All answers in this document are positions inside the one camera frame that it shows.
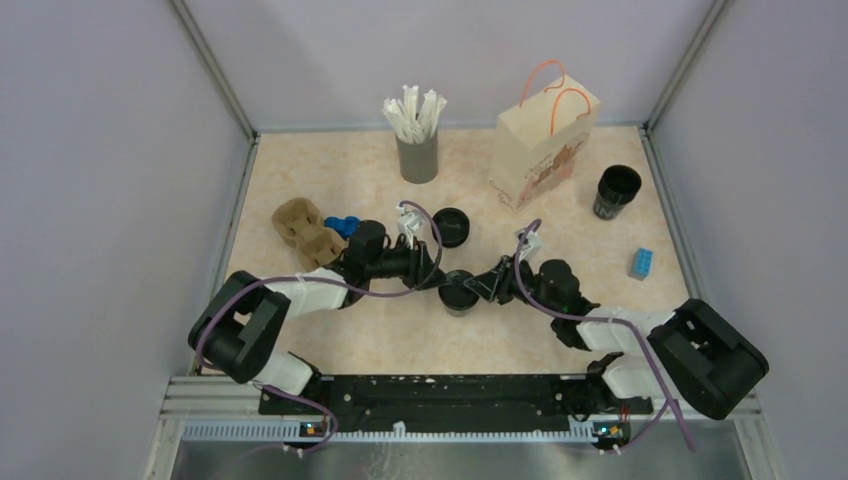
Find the black coffee cup lid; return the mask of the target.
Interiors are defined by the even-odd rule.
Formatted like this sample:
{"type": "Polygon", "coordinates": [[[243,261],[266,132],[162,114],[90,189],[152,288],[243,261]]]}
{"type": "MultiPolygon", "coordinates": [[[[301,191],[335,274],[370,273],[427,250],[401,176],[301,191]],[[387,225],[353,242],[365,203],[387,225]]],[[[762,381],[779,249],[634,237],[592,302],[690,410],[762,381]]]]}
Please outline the black coffee cup lid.
{"type": "Polygon", "coordinates": [[[445,303],[455,305],[475,303],[476,305],[480,298],[463,285],[465,280],[473,278],[474,275],[471,272],[461,269],[457,269],[456,272],[457,275],[450,285],[445,285],[437,289],[438,297],[443,306],[445,303]]]}

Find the teddy bear paper bag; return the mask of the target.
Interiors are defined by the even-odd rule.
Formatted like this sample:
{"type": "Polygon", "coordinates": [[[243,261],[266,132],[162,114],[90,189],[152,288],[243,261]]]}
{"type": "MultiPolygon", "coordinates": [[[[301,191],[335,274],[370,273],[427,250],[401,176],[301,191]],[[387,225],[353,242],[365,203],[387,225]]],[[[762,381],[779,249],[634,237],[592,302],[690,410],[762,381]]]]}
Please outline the teddy bear paper bag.
{"type": "Polygon", "coordinates": [[[501,207],[519,211],[572,176],[601,105],[560,61],[535,67],[496,119],[488,187],[501,207]]]}

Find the translucent brown plastic cup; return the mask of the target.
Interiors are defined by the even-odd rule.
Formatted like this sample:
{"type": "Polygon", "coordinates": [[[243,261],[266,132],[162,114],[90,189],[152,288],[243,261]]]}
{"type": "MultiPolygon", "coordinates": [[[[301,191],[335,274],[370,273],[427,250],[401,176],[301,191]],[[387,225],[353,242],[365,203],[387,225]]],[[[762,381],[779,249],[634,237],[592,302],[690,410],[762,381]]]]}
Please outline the translucent brown plastic cup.
{"type": "Polygon", "coordinates": [[[450,304],[450,303],[444,304],[445,311],[449,315],[454,316],[454,317],[466,316],[473,310],[474,307],[475,307],[475,303],[462,304],[462,305],[455,305],[455,304],[450,304]]]}

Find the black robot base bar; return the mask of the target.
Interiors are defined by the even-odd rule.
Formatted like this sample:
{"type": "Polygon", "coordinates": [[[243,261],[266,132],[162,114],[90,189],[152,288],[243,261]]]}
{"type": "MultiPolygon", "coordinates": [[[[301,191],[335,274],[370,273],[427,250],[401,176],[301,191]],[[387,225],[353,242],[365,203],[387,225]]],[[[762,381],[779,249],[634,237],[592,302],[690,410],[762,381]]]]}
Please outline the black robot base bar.
{"type": "Polygon", "coordinates": [[[262,391],[261,415],[330,410],[343,433],[387,432],[402,422],[412,433],[559,432],[575,421],[621,412],[650,414],[650,400],[616,398],[597,376],[336,375],[306,387],[299,401],[262,391]]]}

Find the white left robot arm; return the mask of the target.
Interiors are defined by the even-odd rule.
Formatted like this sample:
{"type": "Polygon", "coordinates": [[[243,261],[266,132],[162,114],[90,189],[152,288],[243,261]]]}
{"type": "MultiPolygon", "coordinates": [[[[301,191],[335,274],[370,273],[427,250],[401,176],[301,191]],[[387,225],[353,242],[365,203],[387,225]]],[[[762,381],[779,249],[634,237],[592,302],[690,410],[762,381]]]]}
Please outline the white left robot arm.
{"type": "Polygon", "coordinates": [[[232,274],[188,335],[200,359],[239,384],[258,383],[282,391],[297,413],[319,404],[318,370],[300,357],[275,349],[285,321],[317,311],[340,310],[371,295],[374,279],[397,278],[404,293],[438,288],[447,275],[421,240],[401,233],[392,240],[383,224],[365,220],[341,256],[305,274],[260,279],[232,274]]]}

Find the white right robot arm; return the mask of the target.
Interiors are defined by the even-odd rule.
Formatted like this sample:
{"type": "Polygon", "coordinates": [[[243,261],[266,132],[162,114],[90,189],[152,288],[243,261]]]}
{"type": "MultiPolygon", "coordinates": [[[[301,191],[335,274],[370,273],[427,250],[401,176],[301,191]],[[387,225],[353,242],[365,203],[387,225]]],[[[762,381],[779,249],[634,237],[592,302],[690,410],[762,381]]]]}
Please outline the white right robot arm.
{"type": "Polygon", "coordinates": [[[582,294],[563,260],[533,270],[504,256],[463,285],[489,303],[519,300],[550,313],[555,336],[569,348],[612,355],[586,385],[589,404],[600,412],[629,398],[671,396],[723,420],[770,371],[766,356],[706,301],[649,312],[603,307],[582,294]]]}

